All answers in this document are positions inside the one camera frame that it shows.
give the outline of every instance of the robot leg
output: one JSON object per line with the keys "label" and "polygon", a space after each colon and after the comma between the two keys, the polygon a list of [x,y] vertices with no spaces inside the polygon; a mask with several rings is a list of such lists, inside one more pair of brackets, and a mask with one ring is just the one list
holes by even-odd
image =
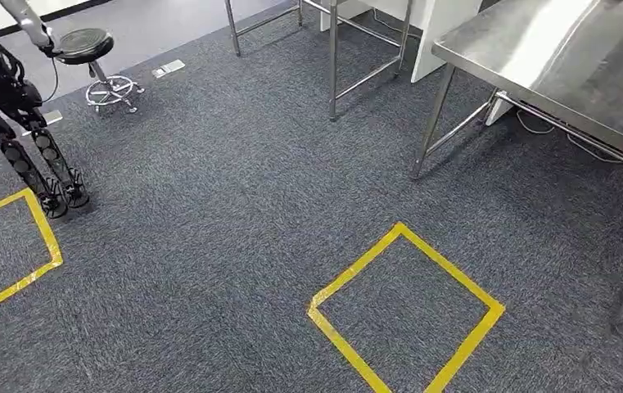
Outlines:
{"label": "robot leg", "polygon": [[85,205],[89,201],[89,195],[84,188],[82,174],[68,166],[51,133],[47,129],[35,129],[31,132],[31,137],[48,167],[61,181],[68,206],[75,208]]}
{"label": "robot leg", "polygon": [[10,162],[15,172],[34,192],[48,218],[57,219],[68,211],[68,205],[63,197],[60,184],[54,178],[45,179],[39,173],[36,165],[19,142],[9,139],[2,140],[0,141],[0,151]]}

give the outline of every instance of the metal table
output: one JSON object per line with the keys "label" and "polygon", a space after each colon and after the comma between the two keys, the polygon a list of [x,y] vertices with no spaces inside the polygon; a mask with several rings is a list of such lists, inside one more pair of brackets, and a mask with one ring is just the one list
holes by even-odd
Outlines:
{"label": "metal table", "polygon": [[[243,34],[249,33],[254,29],[258,29],[259,27],[266,25],[273,20],[277,20],[287,14],[296,13],[297,23],[299,26],[302,26],[302,7],[304,4],[319,10],[320,12],[324,12],[330,15],[330,92],[329,92],[329,100],[328,100],[328,114],[330,115],[330,120],[336,120],[336,102],[337,100],[343,98],[347,93],[355,90],[362,84],[367,83],[371,78],[379,75],[381,72],[388,70],[392,66],[395,66],[394,73],[397,76],[400,73],[400,69],[403,67],[403,61],[405,58],[405,48],[408,42],[408,33],[410,31],[410,16],[413,11],[413,0],[408,0],[407,8],[405,9],[405,18],[403,21],[403,28],[400,33],[400,42],[386,37],[385,35],[378,33],[368,27],[364,27],[357,22],[352,20],[343,18],[339,16],[337,13],[337,6],[339,3],[342,3],[346,0],[329,0],[328,8],[325,8],[321,4],[315,2],[314,0],[297,0],[297,4],[291,8],[283,10],[276,15],[270,16],[268,19],[261,20],[251,26],[248,26],[244,29],[237,30],[236,24],[234,22],[234,15],[232,12],[232,1],[224,0],[224,6],[227,8],[227,17],[229,18],[229,29],[232,31],[232,43],[234,45],[234,52],[237,56],[242,55],[242,50],[239,45],[239,37]],[[357,82],[350,85],[348,88],[342,90],[341,92],[337,92],[337,25],[338,23],[343,22],[348,26],[352,26],[355,29],[369,34],[374,38],[378,38],[381,41],[388,43],[394,47],[398,48],[398,53],[393,56],[389,61],[384,63],[383,65],[378,66],[373,71],[369,72],[363,78],[359,79]]]}
{"label": "metal table", "polygon": [[[447,66],[412,178],[426,156],[486,118],[498,99],[623,161],[623,0],[503,0],[438,38],[431,51]],[[456,67],[496,89],[432,143]],[[623,323],[616,328],[623,332]]]}

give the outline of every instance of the yellow tape square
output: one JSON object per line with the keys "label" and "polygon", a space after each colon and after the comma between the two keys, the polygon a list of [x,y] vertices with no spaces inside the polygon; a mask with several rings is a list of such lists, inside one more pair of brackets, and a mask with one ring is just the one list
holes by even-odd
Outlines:
{"label": "yellow tape square", "polygon": [[7,198],[0,201],[0,208],[11,204],[14,201],[19,199],[23,199],[26,201],[27,206],[29,207],[29,211],[31,211],[32,217],[34,217],[34,222],[38,227],[39,232],[41,233],[41,238],[43,242],[46,243],[46,248],[48,252],[51,254],[51,261],[42,266],[41,268],[35,270],[30,275],[22,278],[19,282],[9,286],[4,291],[0,292],[0,302],[7,299],[8,297],[14,295],[18,291],[21,291],[25,287],[27,287],[32,282],[38,280],[41,276],[43,276],[46,272],[51,269],[57,268],[58,266],[63,264],[63,258],[61,256],[61,249],[58,247],[58,242],[56,241],[56,237],[53,235],[53,231],[51,230],[51,226],[48,225],[48,221],[46,220],[46,215],[43,213],[41,209],[41,205],[36,200],[36,196],[29,189],[25,188],[24,190],[10,195]]}
{"label": "yellow tape square", "polygon": [[369,365],[362,359],[359,354],[352,348],[340,333],[328,322],[326,317],[318,311],[318,307],[332,296],[335,292],[340,290],[349,280],[359,274],[369,262],[374,260],[379,254],[381,254],[398,236],[403,236],[412,242],[417,248],[419,248],[424,254],[426,254],[431,260],[435,261],[443,270],[460,282],[466,287],[473,295],[475,295],[480,301],[490,307],[489,311],[482,317],[482,320],[475,326],[474,329],[467,335],[465,340],[458,347],[451,359],[446,362],[446,365],[436,374],[434,380],[431,381],[429,386],[424,390],[425,393],[432,393],[437,391],[443,391],[446,385],[449,384],[451,378],[458,372],[463,366],[467,358],[477,348],[485,338],[487,332],[497,323],[499,317],[503,314],[505,308],[494,297],[490,296],[487,292],[483,291],[477,284],[475,284],[465,273],[461,272],[455,265],[451,264],[446,258],[439,254],[436,250],[431,248],[426,242],[419,238],[413,231],[403,223],[397,223],[381,240],[378,241],[369,251],[364,253],[356,262],[354,262],[347,270],[342,272],[333,282],[328,284],[327,287],[319,291],[311,300],[311,305],[307,315],[311,320],[316,323],[319,329],[328,337],[333,345],[342,353],[343,356],[350,362],[359,375],[369,384],[369,386],[376,392],[387,393],[391,392],[391,389],[382,381],[378,375],[369,367]]}

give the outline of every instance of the round stool seat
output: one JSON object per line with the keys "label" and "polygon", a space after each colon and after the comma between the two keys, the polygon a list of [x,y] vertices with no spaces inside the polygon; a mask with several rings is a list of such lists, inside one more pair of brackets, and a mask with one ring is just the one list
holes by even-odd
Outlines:
{"label": "round stool seat", "polygon": [[69,65],[86,64],[106,55],[114,39],[102,29],[79,29],[61,38],[58,60]]}

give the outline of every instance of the humanoid robot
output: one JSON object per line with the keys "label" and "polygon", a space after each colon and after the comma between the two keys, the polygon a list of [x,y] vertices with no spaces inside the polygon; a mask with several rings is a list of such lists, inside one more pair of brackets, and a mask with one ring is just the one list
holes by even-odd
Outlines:
{"label": "humanoid robot", "polygon": [[[25,0],[0,0],[32,43],[48,57],[61,54],[50,28],[29,7]],[[34,145],[55,177],[44,178],[29,155],[16,141],[15,131],[0,116],[0,150],[12,168],[34,192],[49,218],[64,215],[68,207],[85,205],[88,194],[82,175],[70,168],[53,136],[46,129],[46,120],[38,110],[43,104],[36,87],[25,79],[24,66],[0,44],[0,111],[31,132]]]}

